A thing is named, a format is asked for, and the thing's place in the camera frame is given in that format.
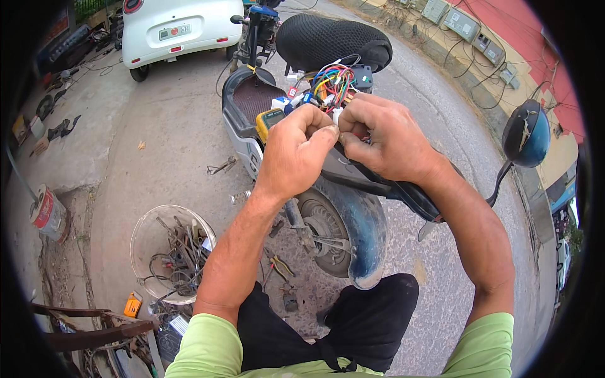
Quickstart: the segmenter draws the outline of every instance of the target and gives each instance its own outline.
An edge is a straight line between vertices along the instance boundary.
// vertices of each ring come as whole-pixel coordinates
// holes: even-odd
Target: white car
[[[195,51],[227,48],[231,59],[241,37],[241,0],[125,0],[122,59],[132,78],[141,82],[149,65]]]
[[[569,244],[565,239],[557,243],[557,290],[561,291],[567,282],[569,275],[569,266],[571,265],[571,256],[569,253]]]

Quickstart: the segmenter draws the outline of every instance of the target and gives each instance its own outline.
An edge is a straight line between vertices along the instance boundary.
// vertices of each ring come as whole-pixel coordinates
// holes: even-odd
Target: black shorts
[[[370,290],[342,289],[325,318],[330,333],[309,344],[269,307],[256,283],[240,307],[237,330],[244,348],[242,371],[326,360],[326,347],[363,367],[385,373],[391,367],[418,301],[418,282],[409,274],[384,277]]]

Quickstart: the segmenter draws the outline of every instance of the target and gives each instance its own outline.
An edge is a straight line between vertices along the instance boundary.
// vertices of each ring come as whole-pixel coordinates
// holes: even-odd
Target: sleeve
[[[244,356],[240,337],[230,322],[210,314],[197,314],[189,321],[166,378],[235,377],[241,373]]]
[[[441,377],[510,378],[513,325],[509,313],[489,314],[470,323]]]

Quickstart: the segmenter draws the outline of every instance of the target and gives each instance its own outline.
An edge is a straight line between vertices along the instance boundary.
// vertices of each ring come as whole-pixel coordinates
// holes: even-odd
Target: electric scooter
[[[278,12],[273,9],[279,3],[280,0],[261,0],[250,8],[249,17],[231,17],[233,23],[244,24],[244,31],[232,59],[231,75],[223,85],[223,121],[253,180],[258,176],[264,151],[257,117],[274,108],[274,99],[287,97],[271,73],[261,68],[262,57],[270,59],[271,54],[279,53],[287,63],[288,75],[318,71],[354,55],[359,57],[355,64],[369,74],[386,67],[393,54],[386,35],[360,22],[301,14],[280,23]],[[237,67],[237,62],[244,65]],[[364,88],[368,91],[367,80]],[[527,100],[513,112],[504,130],[502,147],[507,161],[497,175],[494,193],[487,199],[490,206],[511,166],[537,166],[546,156],[549,144],[546,114],[536,101]],[[419,186],[386,180],[347,159],[340,143],[329,152],[313,186],[284,207],[291,227],[323,271],[348,277],[355,287],[368,290],[380,281],[385,256],[386,219],[378,197],[402,201],[426,221],[418,241],[445,221]]]

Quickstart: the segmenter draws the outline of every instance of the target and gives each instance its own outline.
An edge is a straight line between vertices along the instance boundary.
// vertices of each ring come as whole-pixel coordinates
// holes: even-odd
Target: hand
[[[254,191],[280,203],[306,191],[319,177],[338,134],[332,119],[317,107],[305,104],[294,110],[269,129]]]
[[[338,127],[347,158],[388,180],[422,186],[448,161],[433,149],[408,108],[378,96],[357,93],[340,115]],[[366,135],[368,130],[370,145],[355,135]]]

